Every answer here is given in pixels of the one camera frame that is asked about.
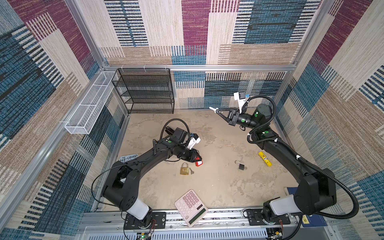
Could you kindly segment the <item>red padlock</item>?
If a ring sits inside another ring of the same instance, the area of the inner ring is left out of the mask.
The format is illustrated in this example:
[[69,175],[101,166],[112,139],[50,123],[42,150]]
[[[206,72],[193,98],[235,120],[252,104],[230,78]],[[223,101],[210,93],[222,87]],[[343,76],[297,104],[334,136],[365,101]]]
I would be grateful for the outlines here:
[[201,157],[196,157],[195,158],[195,165],[196,165],[196,167],[199,167],[199,166],[201,166],[203,164],[203,160],[202,160],[202,158]]

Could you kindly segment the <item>brass padlock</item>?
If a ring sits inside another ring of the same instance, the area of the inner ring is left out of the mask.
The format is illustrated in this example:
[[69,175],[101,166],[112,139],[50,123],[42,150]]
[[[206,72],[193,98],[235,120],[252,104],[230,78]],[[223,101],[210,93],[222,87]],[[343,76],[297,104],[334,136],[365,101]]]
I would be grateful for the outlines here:
[[187,163],[183,163],[181,166],[180,174],[183,176],[187,176],[190,174],[190,168]]

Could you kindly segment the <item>small black padlock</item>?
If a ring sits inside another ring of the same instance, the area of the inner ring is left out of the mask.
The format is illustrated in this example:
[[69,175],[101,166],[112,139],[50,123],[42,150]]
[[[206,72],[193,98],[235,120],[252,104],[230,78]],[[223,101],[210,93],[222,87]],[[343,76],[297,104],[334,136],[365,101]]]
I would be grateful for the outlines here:
[[244,164],[242,164],[240,161],[235,161],[235,164],[239,166],[240,170],[244,171],[247,169],[247,167]]

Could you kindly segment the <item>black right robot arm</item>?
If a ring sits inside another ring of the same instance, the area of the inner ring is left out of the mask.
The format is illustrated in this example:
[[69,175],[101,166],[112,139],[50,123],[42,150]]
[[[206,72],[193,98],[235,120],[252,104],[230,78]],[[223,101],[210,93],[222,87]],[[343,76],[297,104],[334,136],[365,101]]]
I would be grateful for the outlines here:
[[[270,128],[270,122],[277,112],[277,105],[270,97],[261,96],[268,100],[269,104],[259,104],[250,115],[246,112],[248,104],[257,99],[257,96],[248,97],[244,93],[235,93],[234,96],[238,101],[238,108],[214,108],[214,112],[231,126],[239,125],[243,131],[249,128],[248,143],[257,145],[261,150],[271,154],[298,183],[294,194],[264,203],[262,216],[266,224],[272,224],[277,217],[286,214],[320,215],[339,220],[350,219],[357,215],[359,202],[354,193],[339,181],[331,170],[321,169],[307,161]],[[347,214],[333,215],[324,212],[337,203],[337,186],[352,200],[353,208]]]

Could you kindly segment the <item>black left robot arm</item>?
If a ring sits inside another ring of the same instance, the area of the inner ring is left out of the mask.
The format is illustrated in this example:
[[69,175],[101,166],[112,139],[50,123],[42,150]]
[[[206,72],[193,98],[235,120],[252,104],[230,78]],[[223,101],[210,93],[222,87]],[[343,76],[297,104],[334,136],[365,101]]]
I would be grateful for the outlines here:
[[201,141],[200,136],[191,133],[187,123],[181,119],[171,119],[162,128],[159,140],[153,139],[153,146],[136,159],[121,162],[102,172],[108,173],[102,187],[101,196],[133,217],[139,226],[147,227],[153,223],[153,210],[139,199],[139,187],[142,177],[161,162],[175,156],[188,163],[200,162],[202,157],[194,146]]

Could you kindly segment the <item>pink calculator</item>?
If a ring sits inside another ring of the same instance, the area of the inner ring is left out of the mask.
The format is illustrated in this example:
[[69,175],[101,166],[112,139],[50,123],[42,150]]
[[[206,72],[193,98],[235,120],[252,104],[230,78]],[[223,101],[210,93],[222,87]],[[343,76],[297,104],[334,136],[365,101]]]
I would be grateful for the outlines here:
[[194,190],[189,190],[175,202],[175,207],[188,227],[193,227],[207,213],[208,208]]

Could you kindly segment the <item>yellow marker pen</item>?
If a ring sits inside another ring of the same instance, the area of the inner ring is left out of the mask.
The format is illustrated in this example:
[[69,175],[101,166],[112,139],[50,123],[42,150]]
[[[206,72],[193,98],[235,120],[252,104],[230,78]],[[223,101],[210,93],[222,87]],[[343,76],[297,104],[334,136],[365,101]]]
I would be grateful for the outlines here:
[[261,159],[265,162],[265,164],[268,167],[272,166],[272,163],[269,161],[269,159],[267,158],[267,156],[263,152],[259,152],[259,156],[261,157]]

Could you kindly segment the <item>colourful paperback book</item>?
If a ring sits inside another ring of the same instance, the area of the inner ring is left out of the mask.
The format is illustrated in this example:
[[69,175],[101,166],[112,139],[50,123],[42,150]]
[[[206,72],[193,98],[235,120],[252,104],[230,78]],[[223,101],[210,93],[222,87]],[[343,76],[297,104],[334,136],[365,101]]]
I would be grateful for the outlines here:
[[121,156],[119,161],[122,163],[127,163],[127,162],[135,160],[138,156],[139,156],[138,154]]

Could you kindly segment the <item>blue book with yellow label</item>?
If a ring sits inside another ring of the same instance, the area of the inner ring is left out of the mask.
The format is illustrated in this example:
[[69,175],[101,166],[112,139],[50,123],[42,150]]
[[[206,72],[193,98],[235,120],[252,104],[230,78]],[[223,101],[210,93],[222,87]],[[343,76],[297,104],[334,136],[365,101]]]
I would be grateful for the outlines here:
[[[286,195],[293,195],[297,190],[297,187],[286,187]],[[328,224],[323,216],[319,215],[303,215],[302,227],[303,228],[317,228],[326,227]]]

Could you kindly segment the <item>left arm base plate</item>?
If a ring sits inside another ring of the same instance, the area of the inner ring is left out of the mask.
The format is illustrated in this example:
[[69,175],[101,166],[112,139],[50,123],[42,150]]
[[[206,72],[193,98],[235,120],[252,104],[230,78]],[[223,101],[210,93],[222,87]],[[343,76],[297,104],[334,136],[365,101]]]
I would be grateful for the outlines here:
[[165,229],[167,214],[166,212],[154,212],[152,218],[147,220],[138,220],[134,216],[127,213],[125,216],[124,230],[149,230],[153,225],[155,229]]

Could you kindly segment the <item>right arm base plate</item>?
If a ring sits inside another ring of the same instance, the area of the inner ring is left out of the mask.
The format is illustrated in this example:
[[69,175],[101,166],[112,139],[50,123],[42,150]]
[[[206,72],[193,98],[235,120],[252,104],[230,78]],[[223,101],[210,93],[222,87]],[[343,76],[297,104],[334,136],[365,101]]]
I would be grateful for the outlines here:
[[265,220],[262,209],[245,209],[243,216],[249,221],[250,226],[266,226],[266,225],[289,225],[291,223],[288,215],[273,216],[270,220]]

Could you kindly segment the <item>aluminium mounting rail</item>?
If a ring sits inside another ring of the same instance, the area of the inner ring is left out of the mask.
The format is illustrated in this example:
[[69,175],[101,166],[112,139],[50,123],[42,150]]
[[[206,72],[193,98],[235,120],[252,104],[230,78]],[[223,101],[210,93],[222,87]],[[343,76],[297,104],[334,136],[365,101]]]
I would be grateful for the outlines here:
[[[158,230],[202,230],[202,229],[226,229],[226,228],[280,228],[284,230],[295,228],[298,220],[292,215],[288,215],[291,223],[289,225],[266,225],[250,226],[249,221],[243,216],[245,209],[261,209],[261,207],[243,207],[243,208],[210,208],[208,213],[199,220],[193,227],[188,227],[178,210],[153,210],[154,212],[166,212],[167,220],[165,229]],[[85,213],[78,233],[81,232],[107,232],[123,231],[125,223],[125,212],[107,211]]]

